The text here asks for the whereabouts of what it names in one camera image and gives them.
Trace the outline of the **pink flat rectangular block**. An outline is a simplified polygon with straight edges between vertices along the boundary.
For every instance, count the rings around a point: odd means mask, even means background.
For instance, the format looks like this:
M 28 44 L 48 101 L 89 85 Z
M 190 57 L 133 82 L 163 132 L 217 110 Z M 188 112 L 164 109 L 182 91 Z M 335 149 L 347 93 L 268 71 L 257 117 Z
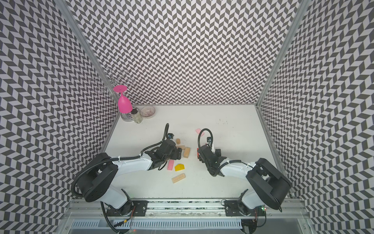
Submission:
M 169 160 L 167 165 L 167 170 L 172 171 L 174 167 L 174 160 Z

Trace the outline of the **pink plastic wine glass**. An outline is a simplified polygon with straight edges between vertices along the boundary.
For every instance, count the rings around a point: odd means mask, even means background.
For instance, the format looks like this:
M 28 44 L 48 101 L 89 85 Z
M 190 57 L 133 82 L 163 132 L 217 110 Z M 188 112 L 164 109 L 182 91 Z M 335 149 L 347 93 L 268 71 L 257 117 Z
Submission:
M 118 108 L 120 113 L 128 114 L 132 111 L 133 107 L 130 100 L 124 96 L 124 92 L 127 91 L 128 87 L 125 85 L 117 85 L 113 88 L 116 93 L 120 94 L 118 99 Z

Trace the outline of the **small striped bowl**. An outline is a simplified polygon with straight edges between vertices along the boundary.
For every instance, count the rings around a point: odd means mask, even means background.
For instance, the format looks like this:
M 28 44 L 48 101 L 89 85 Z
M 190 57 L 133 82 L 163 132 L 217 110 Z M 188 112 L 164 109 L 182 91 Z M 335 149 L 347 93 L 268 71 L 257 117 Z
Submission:
M 156 109 L 153 106 L 145 106 L 141 109 L 140 114 L 145 119 L 150 119 L 155 115 Z

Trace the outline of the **engraved natural wood block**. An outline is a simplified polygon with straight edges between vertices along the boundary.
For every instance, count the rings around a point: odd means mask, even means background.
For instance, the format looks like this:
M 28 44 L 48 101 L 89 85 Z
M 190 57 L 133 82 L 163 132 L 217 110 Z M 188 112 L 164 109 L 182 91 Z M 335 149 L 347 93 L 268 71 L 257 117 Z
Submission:
M 179 181 L 181 181 L 185 178 L 186 178 L 186 175 L 184 173 L 179 174 L 179 175 L 172 178 L 172 183 L 175 184 L 175 183 L 177 183 L 177 182 L 179 182 Z

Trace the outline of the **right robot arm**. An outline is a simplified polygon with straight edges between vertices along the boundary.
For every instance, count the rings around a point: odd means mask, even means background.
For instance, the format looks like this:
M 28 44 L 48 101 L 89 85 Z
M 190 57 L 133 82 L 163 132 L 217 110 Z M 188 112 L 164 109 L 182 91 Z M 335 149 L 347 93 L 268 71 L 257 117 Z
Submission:
M 250 188 L 244 190 L 237 200 L 237 209 L 250 215 L 263 205 L 281 211 L 281 205 L 290 189 L 290 180 L 264 158 L 257 162 L 231 160 L 221 156 L 220 150 L 212 151 L 207 144 L 197 149 L 198 159 L 206 165 L 209 174 L 245 179 Z

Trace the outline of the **natural wood arch block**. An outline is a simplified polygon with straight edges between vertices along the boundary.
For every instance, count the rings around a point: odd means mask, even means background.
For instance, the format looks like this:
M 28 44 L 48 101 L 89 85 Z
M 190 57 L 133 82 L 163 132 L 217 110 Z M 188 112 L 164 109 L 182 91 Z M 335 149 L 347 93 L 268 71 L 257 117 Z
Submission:
M 184 158 L 188 158 L 189 155 L 190 155 L 190 152 L 191 152 L 191 148 L 190 148 L 190 147 L 186 147 L 186 148 L 184 149 L 183 157 L 184 157 Z

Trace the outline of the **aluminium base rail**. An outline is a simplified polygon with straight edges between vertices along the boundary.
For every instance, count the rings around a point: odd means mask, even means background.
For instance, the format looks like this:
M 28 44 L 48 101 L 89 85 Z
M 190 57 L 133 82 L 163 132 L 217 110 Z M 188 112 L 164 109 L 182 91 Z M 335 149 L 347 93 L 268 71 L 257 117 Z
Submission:
M 309 218 L 300 199 L 285 199 L 281 210 L 268 206 L 240 209 L 237 199 L 133 199 L 128 212 L 139 218 Z

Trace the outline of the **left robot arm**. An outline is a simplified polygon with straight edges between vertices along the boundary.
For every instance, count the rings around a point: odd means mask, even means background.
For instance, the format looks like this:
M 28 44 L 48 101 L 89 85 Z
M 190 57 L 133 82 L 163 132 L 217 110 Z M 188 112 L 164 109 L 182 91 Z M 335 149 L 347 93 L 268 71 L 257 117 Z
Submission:
M 86 202 L 100 201 L 119 215 L 128 216 L 134 208 L 133 201 L 124 189 L 112 185 L 114 179 L 138 171 L 162 170 L 167 161 L 181 157 L 182 149 L 172 139 L 148 146 L 134 157 L 112 158 L 100 153 L 76 175 L 71 193 Z

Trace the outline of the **yellow house-shaped block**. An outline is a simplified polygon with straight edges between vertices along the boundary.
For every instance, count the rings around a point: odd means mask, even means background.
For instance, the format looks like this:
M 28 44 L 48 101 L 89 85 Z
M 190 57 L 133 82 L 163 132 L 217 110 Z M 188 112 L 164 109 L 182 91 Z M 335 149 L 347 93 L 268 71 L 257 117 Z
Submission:
M 175 171 L 178 172 L 178 171 L 182 171 L 182 170 L 185 170 L 185 166 L 183 164 L 177 164 L 175 167 L 174 167 Z

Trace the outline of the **light pink rectangular block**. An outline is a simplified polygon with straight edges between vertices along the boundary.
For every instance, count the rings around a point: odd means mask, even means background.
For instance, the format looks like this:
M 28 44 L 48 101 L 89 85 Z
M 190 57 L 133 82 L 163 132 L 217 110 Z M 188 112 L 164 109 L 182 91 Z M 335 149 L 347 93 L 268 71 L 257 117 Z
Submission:
M 200 136 L 203 136 L 203 135 L 204 135 L 204 132 L 203 132 L 200 128 L 196 129 L 195 131 L 196 131 L 196 133 L 197 133 L 198 135 L 200 135 Z

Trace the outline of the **chrome glass holder stand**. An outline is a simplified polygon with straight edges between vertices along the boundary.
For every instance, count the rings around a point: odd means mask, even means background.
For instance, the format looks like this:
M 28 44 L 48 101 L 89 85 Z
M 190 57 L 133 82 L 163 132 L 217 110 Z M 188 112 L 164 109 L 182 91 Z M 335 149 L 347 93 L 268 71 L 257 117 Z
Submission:
M 123 84 L 121 77 L 117 76 L 112 69 L 104 70 L 105 77 L 100 80 L 97 91 L 104 93 L 107 91 L 115 100 L 120 116 L 125 122 L 134 122 L 132 111 L 138 111 L 133 107 L 131 101 L 125 96 L 128 86 Z

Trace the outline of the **glass spice jar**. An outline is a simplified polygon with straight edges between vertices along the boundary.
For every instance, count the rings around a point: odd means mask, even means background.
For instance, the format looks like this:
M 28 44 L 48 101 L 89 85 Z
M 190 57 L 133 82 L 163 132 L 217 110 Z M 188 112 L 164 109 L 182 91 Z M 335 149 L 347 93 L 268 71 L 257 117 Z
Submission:
M 135 123 L 140 124 L 143 121 L 143 118 L 137 108 L 133 108 L 131 111 L 132 119 Z

